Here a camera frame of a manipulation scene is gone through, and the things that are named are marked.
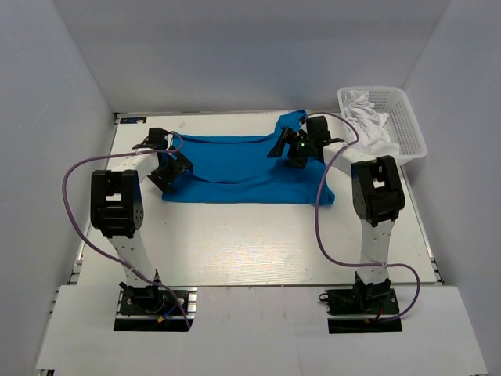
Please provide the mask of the blue t shirt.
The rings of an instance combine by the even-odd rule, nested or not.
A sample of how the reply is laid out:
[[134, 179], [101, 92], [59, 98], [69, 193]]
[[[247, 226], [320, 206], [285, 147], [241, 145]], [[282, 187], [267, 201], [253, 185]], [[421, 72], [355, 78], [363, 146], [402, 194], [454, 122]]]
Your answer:
[[182, 135], [181, 153], [193, 163], [163, 193], [164, 201], [209, 204], [315, 204], [324, 165], [308, 159], [290, 168], [287, 158], [268, 158], [281, 131], [297, 131], [305, 110], [280, 116], [272, 133], [259, 136]]

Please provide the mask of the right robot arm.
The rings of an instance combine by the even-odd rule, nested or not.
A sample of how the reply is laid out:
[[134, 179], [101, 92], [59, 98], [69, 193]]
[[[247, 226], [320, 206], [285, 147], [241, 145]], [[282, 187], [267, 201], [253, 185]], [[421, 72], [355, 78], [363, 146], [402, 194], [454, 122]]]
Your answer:
[[355, 268], [352, 288], [327, 290], [319, 300], [329, 306], [332, 316], [366, 314], [380, 318], [395, 296], [387, 262], [391, 231], [405, 206], [398, 169], [391, 156], [370, 156], [329, 136], [325, 125], [312, 134], [284, 128], [268, 156], [281, 157], [288, 146], [286, 165], [303, 168], [310, 157], [322, 161], [325, 148], [334, 152], [334, 159], [326, 163], [326, 169], [335, 167], [351, 178], [352, 202], [361, 221], [362, 243], [359, 263], [344, 264]]

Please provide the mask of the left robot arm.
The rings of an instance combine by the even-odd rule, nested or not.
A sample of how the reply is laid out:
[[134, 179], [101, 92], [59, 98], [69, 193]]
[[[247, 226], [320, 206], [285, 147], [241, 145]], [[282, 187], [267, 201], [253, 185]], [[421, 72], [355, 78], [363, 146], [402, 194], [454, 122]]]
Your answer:
[[108, 170], [96, 170], [91, 178], [91, 223], [112, 244], [122, 263], [123, 315], [167, 315], [184, 305], [160, 286], [159, 273], [150, 262], [140, 228], [144, 220], [141, 182], [150, 179], [162, 192], [193, 163], [182, 153], [151, 153], [145, 150], [126, 157]]

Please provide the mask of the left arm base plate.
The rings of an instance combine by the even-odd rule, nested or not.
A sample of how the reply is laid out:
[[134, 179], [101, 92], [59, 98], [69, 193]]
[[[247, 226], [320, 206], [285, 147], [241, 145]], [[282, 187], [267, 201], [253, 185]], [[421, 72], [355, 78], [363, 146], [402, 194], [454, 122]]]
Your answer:
[[116, 332], [186, 333], [195, 319], [195, 287], [168, 292], [156, 286], [131, 287], [122, 282], [120, 288]]

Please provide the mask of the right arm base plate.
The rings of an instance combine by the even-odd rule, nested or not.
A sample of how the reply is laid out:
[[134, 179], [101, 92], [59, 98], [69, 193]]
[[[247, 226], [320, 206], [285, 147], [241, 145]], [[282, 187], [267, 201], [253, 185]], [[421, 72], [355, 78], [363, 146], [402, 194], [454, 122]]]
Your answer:
[[377, 298], [366, 308], [355, 299], [352, 289], [330, 289], [319, 295], [327, 306], [327, 324], [330, 334], [401, 333], [398, 299], [392, 288], [385, 298]]

